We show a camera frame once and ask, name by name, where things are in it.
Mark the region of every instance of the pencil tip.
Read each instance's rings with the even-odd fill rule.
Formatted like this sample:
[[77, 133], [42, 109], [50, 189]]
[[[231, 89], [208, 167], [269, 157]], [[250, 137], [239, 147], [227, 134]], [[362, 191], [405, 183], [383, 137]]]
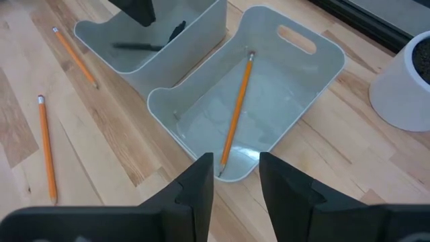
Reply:
[[51, 198], [52, 205], [56, 206], [58, 200], [56, 198]]
[[38, 103], [39, 104], [44, 104], [45, 103], [45, 97], [43, 95], [39, 95], [38, 96]]

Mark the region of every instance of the handle cutout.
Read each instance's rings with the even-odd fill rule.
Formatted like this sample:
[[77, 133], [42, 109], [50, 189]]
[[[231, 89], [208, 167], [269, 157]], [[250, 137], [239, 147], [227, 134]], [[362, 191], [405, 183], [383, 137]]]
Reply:
[[291, 42], [308, 54], [315, 54], [316, 52], [316, 45], [314, 42], [310, 41], [308, 38], [287, 26], [280, 25], [277, 27], [277, 34], [280, 36], [280, 38]]

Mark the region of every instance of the pencil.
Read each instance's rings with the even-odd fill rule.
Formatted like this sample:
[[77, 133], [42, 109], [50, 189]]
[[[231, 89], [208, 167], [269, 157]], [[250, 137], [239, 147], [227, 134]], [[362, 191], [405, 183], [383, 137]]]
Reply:
[[245, 70], [245, 74], [243, 76], [241, 89], [239, 91], [239, 96], [237, 97], [236, 107], [234, 108], [233, 117], [231, 120], [230, 130], [228, 131], [227, 139], [224, 145], [224, 150], [222, 152], [221, 158], [221, 169], [218, 177], [222, 175], [222, 172], [226, 169], [228, 155], [230, 154], [231, 145], [233, 143], [234, 134], [236, 132], [237, 122], [239, 121], [239, 116], [241, 115], [241, 109], [243, 100], [245, 98], [245, 94], [247, 92], [247, 86], [249, 82], [249, 77], [251, 76], [251, 70], [253, 68], [255, 52], [251, 51], [249, 53], [249, 59], [247, 63], [247, 68]]
[[58, 30], [58, 28], [53, 27], [52, 30], [54, 31], [54, 33], [57, 36], [57, 38], [60, 40], [61, 44], [66, 48], [66, 50], [69, 53], [69, 55], [72, 56], [73, 60], [76, 62], [76, 64], [81, 69], [81, 71], [83, 72], [83, 74], [86, 76], [86, 78], [88, 79], [88, 81], [91, 82], [91, 84], [96, 89], [98, 89], [99, 86], [95, 82], [95, 79], [94, 79], [93, 75], [88, 71], [87, 67], [85, 67], [85, 65], [79, 59], [79, 57], [77, 56], [77, 54], [75, 53], [75, 51], [73, 51], [71, 45], [67, 42], [66, 38], [61, 34], [61, 32]]
[[43, 150], [45, 154], [46, 174], [48, 176], [49, 196], [51, 198], [51, 202], [54, 205], [56, 205], [57, 194], [56, 194], [55, 174], [54, 174], [54, 165], [52, 164], [48, 121], [46, 119], [45, 97], [43, 95], [39, 95], [38, 102], [39, 102], [40, 126], [42, 128]]

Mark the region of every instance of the soil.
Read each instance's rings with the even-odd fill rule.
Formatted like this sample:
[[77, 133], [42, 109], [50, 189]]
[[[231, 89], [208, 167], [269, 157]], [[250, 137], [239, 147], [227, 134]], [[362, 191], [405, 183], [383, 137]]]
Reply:
[[430, 38], [415, 46], [412, 52], [412, 63], [421, 78], [430, 85]]

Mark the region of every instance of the wooden table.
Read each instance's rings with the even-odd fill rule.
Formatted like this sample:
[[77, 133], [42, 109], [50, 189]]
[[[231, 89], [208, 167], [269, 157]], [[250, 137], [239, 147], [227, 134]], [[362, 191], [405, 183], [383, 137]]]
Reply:
[[[230, 0], [226, 40], [242, 12], [262, 2]], [[430, 132], [388, 125], [368, 98], [393, 54], [305, 0], [265, 2], [347, 53], [337, 81], [273, 153], [368, 204], [429, 203]], [[73, 36], [76, 21], [103, 22], [117, 11], [107, 0], [0, 1], [0, 217], [50, 204], [38, 94], [47, 100], [60, 205], [140, 204], [190, 166], [138, 94]], [[99, 90], [52, 26], [79, 50]], [[216, 182], [210, 240], [275, 241], [258, 171], [235, 184]]]

